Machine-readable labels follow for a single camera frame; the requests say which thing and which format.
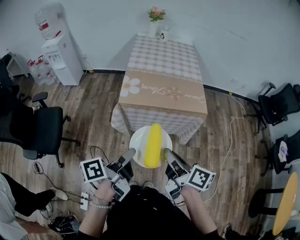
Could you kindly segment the yellow corn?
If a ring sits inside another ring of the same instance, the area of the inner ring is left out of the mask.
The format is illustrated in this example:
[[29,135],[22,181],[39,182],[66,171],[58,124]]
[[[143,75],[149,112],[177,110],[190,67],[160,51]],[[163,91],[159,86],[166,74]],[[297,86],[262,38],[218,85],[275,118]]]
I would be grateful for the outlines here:
[[162,128],[158,123],[154,123],[149,131],[146,145],[144,165],[147,168],[157,168],[160,162],[162,144]]

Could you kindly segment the white power strip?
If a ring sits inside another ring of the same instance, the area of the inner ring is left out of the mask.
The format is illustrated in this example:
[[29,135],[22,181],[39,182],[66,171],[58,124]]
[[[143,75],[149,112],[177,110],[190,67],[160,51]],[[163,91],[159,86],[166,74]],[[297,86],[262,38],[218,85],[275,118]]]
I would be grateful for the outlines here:
[[80,208],[82,210],[88,210],[89,201],[90,201],[90,195],[88,193],[82,192],[81,199],[80,199]]

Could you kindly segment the white crumpled cloth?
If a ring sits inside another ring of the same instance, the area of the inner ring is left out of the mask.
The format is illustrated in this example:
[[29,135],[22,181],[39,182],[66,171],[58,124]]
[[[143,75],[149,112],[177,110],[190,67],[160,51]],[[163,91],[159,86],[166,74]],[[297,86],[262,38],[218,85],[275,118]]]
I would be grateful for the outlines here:
[[280,142],[278,157],[280,162],[286,162],[288,156],[288,147],[284,141]]

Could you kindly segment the pink flower bouquet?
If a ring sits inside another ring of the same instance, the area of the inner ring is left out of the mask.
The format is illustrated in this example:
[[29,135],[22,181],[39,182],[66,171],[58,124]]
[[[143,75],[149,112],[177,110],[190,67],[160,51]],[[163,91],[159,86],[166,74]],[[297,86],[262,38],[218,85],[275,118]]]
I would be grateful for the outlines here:
[[157,22],[165,19],[165,10],[160,10],[157,7],[152,7],[148,12],[151,22]]

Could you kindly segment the person's right forearm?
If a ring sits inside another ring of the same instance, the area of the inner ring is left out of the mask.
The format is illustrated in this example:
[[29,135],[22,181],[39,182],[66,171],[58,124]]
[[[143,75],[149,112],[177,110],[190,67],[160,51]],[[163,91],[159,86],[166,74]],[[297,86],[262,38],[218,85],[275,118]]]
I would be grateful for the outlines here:
[[208,234],[217,230],[213,219],[206,210],[200,193],[197,189],[184,185],[180,191],[189,212],[191,221],[203,233]]

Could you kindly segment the white cartoon print canister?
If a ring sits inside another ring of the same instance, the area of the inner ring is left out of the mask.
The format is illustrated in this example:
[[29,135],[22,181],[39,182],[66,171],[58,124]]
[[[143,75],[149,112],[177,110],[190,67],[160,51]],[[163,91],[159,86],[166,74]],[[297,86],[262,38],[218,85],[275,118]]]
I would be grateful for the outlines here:
[[169,35],[170,30],[171,30],[171,27],[168,26],[168,25],[163,25],[161,27],[161,31],[160,31],[160,35],[159,35],[159,40],[161,42],[167,42],[168,41],[168,35]]

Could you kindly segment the white vase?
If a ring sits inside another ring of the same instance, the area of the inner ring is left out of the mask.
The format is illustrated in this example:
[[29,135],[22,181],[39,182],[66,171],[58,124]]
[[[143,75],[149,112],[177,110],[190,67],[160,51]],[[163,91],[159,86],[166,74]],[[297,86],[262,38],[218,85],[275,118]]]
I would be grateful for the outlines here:
[[156,36],[157,28],[158,28],[158,21],[149,22],[148,36],[150,38],[154,38]]

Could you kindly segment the large clear water bottle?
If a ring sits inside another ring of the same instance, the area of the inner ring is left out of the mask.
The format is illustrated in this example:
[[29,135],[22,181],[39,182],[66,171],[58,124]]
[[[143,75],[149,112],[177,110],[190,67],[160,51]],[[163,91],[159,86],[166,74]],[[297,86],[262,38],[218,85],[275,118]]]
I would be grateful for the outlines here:
[[53,2],[42,6],[35,13],[36,25],[44,39],[56,38],[64,31],[64,12],[64,7],[61,3]]

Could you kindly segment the black office chair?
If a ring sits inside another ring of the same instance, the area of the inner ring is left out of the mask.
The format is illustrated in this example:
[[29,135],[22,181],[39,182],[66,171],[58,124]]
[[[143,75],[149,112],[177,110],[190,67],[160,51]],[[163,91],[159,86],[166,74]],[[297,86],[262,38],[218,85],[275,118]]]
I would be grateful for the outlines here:
[[276,86],[270,82],[265,93],[258,96],[258,102],[249,102],[255,114],[246,114],[246,117],[257,118],[255,135],[259,134],[261,125],[266,129],[268,124],[278,125],[288,121],[289,114],[300,112],[300,84],[288,83],[278,93],[267,96],[267,93],[275,88]]
[[44,100],[48,93],[41,92],[32,98],[41,107],[34,110],[24,105],[7,89],[0,89],[0,142],[12,143],[23,149],[26,159],[37,160],[45,155],[55,155],[60,168],[59,148],[61,141],[74,142],[79,140],[62,136],[63,125],[71,121],[71,117],[63,116],[61,107],[48,107]]
[[[280,152],[280,144],[284,142],[287,146],[287,151],[285,152],[285,161],[280,161],[279,152]],[[293,165],[286,167],[286,165],[290,164],[294,160],[300,159],[300,130],[292,136],[288,136],[285,134],[283,137],[278,138],[271,148],[268,147],[265,140],[261,140],[260,143],[263,143],[267,156],[260,157],[255,155],[255,159],[266,159],[266,167],[264,172],[261,173],[261,176],[265,176],[268,169],[274,169],[276,174],[280,174],[282,171],[287,171],[289,174],[292,172]]]
[[11,95],[17,97],[20,87],[15,84],[10,78],[7,70],[7,65],[5,60],[7,60],[7,55],[0,59],[0,93],[10,93]]

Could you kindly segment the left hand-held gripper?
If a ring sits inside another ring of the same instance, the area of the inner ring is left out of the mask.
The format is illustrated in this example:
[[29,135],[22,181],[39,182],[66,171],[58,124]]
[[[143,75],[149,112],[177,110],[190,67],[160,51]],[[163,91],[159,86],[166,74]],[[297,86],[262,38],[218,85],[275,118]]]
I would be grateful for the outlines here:
[[123,153],[119,159],[104,166],[101,158],[94,158],[80,163],[80,169],[85,183],[93,183],[107,179],[112,182],[115,192],[114,198],[122,201],[129,193],[129,182],[133,178],[133,170],[130,160],[135,155],[136,150],[130,148]]

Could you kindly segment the white water dispenser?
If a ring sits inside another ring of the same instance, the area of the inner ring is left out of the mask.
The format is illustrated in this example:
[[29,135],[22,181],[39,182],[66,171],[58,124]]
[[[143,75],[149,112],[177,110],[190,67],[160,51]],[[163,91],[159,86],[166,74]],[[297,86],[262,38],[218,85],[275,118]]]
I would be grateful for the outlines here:
[[64,86],[80,84],[83,69],[69,34],[59,32],[55,38],[46,40],[41,49]]

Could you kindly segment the white round plate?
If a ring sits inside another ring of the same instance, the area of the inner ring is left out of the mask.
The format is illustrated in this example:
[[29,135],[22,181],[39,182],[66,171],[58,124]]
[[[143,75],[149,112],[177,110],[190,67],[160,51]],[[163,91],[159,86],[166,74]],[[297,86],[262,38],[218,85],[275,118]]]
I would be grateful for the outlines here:
[[[129,148],[134,148],[136,150],[135,155],[133,156],[133,160],[140,166],[147,168],[144,164],[146,145],[148,140],[148,135],[150,132],[151,126],[144,126],[139,128],[136,132],[133,133]],[[166,131],[162,129],[162,142],[161,142],[161,153],[160,153],[160,161],[157,167],[163,165],[166,161],[164,157],[164,150],[168,148],[169,150],[173,150],[173,144],[170,136]]]

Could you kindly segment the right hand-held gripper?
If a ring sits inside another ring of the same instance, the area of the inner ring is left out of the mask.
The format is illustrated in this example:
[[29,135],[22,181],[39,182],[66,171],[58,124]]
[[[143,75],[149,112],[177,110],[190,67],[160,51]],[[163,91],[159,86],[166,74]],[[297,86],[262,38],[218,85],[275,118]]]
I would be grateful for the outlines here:
[[164,149],[164,157],[168,163],[166,175],[168,182],[165,186],[166,193],[171,200],[176,200],[184,185],[189,185],[200,191],[206,191],[216,174],[199,165],[190,166],[173,153],[169,148]]

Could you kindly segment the black power adapter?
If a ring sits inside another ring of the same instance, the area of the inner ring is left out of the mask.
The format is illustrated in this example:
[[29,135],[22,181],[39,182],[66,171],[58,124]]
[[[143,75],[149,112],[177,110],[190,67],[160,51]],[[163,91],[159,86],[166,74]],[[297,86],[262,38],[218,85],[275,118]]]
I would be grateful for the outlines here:
[[42,165],[39,162],[34,162],[32,164],[32,169],[35,174],[44,174],[44,170]]

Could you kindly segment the person's left hand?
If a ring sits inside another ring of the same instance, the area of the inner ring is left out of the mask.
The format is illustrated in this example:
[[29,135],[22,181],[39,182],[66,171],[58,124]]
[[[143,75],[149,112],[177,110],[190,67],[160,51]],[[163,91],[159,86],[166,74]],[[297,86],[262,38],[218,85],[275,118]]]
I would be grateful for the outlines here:
[[107,179],[101,180],[95,193],[95,197],[103,201],[111,202],[114,195],[115,191],[112,187],[112,182]]

